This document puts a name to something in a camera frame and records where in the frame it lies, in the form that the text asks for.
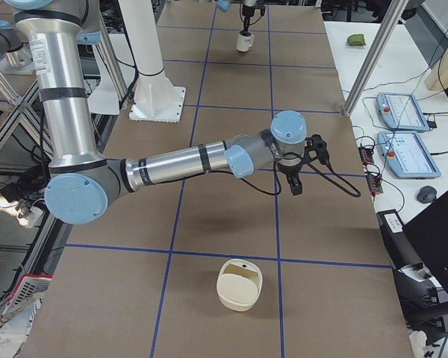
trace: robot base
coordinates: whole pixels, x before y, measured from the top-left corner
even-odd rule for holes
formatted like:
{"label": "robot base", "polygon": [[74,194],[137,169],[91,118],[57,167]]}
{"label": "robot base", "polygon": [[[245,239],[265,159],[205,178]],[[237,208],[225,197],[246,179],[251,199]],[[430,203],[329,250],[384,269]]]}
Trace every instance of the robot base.
{"label": "robot base", "polygon": [[134,121],[179,122],[184,105],[186,89],[174,87],[164,78],[160,84],[143,84],[134,95],[129,118]]}

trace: black monitor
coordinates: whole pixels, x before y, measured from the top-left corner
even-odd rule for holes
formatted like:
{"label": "black monitor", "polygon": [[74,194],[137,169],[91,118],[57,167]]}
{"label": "black monitor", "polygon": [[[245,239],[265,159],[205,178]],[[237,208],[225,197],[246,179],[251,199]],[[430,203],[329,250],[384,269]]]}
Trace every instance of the black monitor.
{"label": "black monitor", "polygon": [[403,232],[448,293],[448,191],[404,225]]}

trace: cardboard table surface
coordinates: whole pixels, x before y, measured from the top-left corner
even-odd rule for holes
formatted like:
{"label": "cardboard table surface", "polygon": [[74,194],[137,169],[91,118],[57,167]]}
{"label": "cardboard table surface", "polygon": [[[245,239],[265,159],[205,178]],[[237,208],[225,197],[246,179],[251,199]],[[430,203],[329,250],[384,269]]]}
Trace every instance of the cardboard table surface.
{"label": "cardboard table surface", "polygon": [[[412,357],[320,10],[268,7],[245,54],[238,6],[167,2],[166,74],[187,97],[178,124],[123,113],[108,157],[139,159],[268,128],[300,111],[355,199],[304,169],[304,195],[275,198],[230,175],[146,187],[75,227],[21,357]],[[249,178],[273,191],[270,170]],[[248,312],[226,309],[232,257],[262,271]]]}

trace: white pillar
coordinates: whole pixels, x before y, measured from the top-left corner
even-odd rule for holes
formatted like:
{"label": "white pillar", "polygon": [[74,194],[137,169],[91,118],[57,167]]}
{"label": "white pillar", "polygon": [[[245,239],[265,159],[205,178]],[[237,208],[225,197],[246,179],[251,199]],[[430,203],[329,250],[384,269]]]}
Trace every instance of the white pillar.
{"label": "white pillar", "polygon": [[174,87],[164,73],[150,0],[119,0],[140,77],[130,118],[179,122],[186,89]]}

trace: white mug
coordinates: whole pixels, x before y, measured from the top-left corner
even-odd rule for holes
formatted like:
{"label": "white mug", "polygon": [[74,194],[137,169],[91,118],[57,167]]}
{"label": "white mug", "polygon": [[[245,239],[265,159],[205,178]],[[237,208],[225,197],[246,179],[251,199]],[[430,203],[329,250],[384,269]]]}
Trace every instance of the white mug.
{"label": "white mug", "polygon": [[254,43],[254,35],[250,34],[250,36],[244,36],[243,31],[239,32],[237,35],[237,45],[236,48],[240,52],[247,52],[249,48],[252,47]]}

